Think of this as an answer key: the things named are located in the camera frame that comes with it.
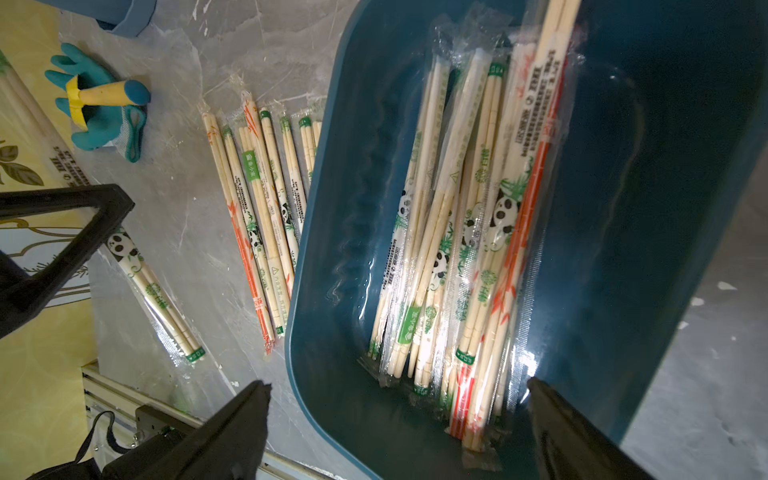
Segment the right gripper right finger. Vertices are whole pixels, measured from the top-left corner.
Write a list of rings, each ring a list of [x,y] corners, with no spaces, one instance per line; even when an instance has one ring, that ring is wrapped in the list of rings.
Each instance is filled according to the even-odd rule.
[[[542,479],[651,477],[549,384],[531,377],[527,389]]]

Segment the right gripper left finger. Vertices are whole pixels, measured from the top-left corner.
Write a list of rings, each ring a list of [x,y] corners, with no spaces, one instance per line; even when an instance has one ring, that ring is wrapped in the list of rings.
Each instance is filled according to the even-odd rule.
[[[261,380],[251,382],[141,477],[254,479],[266,448],[271,391]]]

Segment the red striped chopsticks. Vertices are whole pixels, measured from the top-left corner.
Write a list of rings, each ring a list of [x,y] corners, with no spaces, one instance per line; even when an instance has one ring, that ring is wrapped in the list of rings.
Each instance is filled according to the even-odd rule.
[[[275,336],[272,330],[271,316],[268,307],[265,304],[266,297],[262,290],[256,261],[247,235],[246,225],[242,217],[235,182],[225,151],[222,135],[216,116],[212,113],[210,106],[204,100],[200,100],[197,104],[197,108],[205,126],[207,140],[211,148],[216,170],[224,192],[227,210],[232,222],[236,242],[248,280],[250,294],[264,340],[265,354],[270,355],[275,346]]]

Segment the green tip chopsticks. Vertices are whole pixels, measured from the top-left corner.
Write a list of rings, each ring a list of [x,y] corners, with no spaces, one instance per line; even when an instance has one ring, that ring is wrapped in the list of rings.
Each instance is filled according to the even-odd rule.
[[[298,113],[297,126],[301,140],[303,165],[307,176],[304,186],[306,187],[306,192],[309,192],[312,185],[317,149],[315,128],[310,110],[304,109]]]

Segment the teal plastic storage box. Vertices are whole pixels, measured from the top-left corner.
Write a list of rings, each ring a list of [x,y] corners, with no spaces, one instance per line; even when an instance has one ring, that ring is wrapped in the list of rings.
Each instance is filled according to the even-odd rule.
[[[286,355],[313,427],[366,475],[480,478],[359,365],[381,289],[431,23],[466,1],[363,1],[338,47]],[[763,1],[587,1],[584,66],[533,291],[536,376],[629,428],[767,147]]]

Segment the green panda chopsticks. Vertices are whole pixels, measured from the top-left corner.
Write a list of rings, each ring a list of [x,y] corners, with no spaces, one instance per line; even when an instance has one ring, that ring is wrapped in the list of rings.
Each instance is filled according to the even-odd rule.
[[[222,127],[221,132],[227,159],[230,165],[230,171],[233,176],[240,215],[244,221],[248,242],[250,244],[250,257],[255,264],[261,283],[261,292],[265,296],[266,307],[269,311],[271,322],[271,326],[269,327],[270,342],[275,343],[277,339],[284,334],[284,322],[281,310],[284,297],[276,289],[277,278],[274,276],[275,271],[272,269],[272,263],[267,257],[263,237],[259,228],[258,216],[254,211],[248,190],[248,182],[246,181],[234,141],[233,131],[229,124],[225,124]]]

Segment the green bamboo chopsticks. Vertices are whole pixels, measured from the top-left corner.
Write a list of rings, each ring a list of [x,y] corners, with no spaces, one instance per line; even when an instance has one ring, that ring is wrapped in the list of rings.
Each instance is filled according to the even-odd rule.
[[[258,111],[249,91],[242,90],[240,97],[246,125],[239,128],[239,139],[244,150],[246,175],[256,200],[273,289],[278,301],[276,329],[279,335],[283,335],[290,316],[293,264],[263,133],[257,125]]]

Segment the green label chopsticks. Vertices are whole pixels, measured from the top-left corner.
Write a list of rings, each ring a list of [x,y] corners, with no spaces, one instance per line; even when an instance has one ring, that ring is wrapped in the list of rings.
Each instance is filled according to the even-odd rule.
[[[275,131],[272,124],[272,116],[268,109],[258,108],[259,120],[265,138],[265,144],[272,170],[273,181],[281,209],[282,223],[287,238],[288,249],[293,267],[296,267],[299,244],[296,238],[296,230],[293,222],[291,203],[286,190],[282,165],[277,148]]]

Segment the bamboo print chopsticks in box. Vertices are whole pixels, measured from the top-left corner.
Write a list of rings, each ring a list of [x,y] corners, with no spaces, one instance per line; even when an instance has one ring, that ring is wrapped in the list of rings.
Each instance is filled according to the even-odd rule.
[[[443,234],[458,192],[469,140],[478,114],[480,97],[495,57],[504,50],[510,32],[509,16],[483,3],[474,3],[457,26],[452,68],[445,92],[445,106],[434,143],[434,171],[426,212],[421,220],[418,254],[407,289],[406,331],[397,344],[397,364],[392,375],[379,382],[389,386],[408,369],[412,344],[426,305],[427,290]]]

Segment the green garden glove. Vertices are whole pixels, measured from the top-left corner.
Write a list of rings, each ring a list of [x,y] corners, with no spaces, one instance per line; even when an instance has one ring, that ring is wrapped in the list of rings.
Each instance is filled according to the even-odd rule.
[[[81,88],[90,89],[115,83],[110,70],[71,43],[61,44],[62,53],[51,57],[55,70],[46,70],[45,77],[56,87],[66,91],[66,85],[77,78]],[[144,106],[91,106],[83,108],[87,129],[71,135],[76,147],[94,151],[102,147],[115,147],[131,163],[141,158],[143,129],[146,124]]]

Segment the yellow hand trowel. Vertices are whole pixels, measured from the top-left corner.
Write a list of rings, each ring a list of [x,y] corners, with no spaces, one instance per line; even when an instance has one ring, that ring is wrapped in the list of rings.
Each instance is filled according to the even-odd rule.
[[[70,117],[82,130],[87,130],[83,113],[86,106],[144,106],[151,101],[148,88],[137,80],[124,80],[88,89],[79,87],[79,77],[74,76],[65,85]]]

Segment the potted green plant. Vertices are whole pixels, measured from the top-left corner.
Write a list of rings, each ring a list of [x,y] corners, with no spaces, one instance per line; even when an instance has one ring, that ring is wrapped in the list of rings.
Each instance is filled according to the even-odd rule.
[[[150,23],[156,0],[39,0],[40,3],[96,21],[113,35],[135,38]]]

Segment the aluminium front rail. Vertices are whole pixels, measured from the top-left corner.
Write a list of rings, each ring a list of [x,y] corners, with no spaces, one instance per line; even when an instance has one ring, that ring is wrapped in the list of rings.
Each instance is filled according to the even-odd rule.
[[[199,419],[102,375],[96,361],[82,366],[81,376],[88,424],[92,425],[96,416],[104,411],[113,412],[113,433],[117,443],[125,448],[136,448],[174,430],[186,435],[202,425]],[[332,476],[267,449],[256,477],[330,479]]]

